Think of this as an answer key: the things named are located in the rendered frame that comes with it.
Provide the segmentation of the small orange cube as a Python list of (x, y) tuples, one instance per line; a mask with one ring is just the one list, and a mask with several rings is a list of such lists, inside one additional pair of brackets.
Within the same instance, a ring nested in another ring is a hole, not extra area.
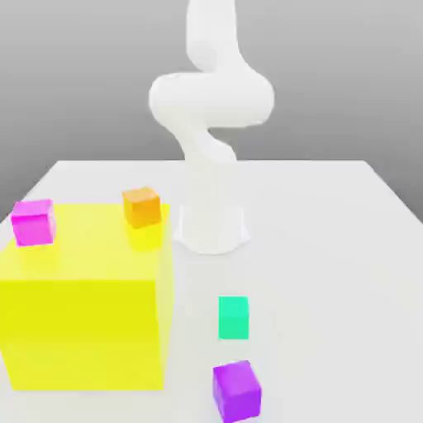
[(150, 187), (127, 190), (122, 193), (127, 222), (134, 228), (150, 226), (161, 221), (159, 195)]

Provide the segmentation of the small green cube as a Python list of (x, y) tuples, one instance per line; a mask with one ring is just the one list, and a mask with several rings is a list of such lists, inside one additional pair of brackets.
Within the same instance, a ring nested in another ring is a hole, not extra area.
[(219, 296), (218, 337), (221, 340), (247, 340), (250, 335), (248, 297)]

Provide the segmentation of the small magenta cube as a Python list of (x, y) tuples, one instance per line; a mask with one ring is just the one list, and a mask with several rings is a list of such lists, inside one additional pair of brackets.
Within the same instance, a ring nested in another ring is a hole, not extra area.
[(55, 210), (51, 199), (16, 202), (11, 221), (18, 247), (48, 245), (55, 241)]

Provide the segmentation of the small purple cube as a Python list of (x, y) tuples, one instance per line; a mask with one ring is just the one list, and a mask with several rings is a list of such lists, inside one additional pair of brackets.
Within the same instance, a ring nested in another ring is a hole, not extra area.
[(250, 361), (216, 366), (212, 390), (223, 423), (235, 423), (259, 416), (262, 388)]

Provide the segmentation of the large yellow box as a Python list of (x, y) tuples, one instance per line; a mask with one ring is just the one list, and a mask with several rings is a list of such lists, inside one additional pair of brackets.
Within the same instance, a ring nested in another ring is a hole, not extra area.
[(173, 318), (170, 208), (55, 208), (51, 245), (0, 249), (0, 354), (16, 390), (160, 390)]

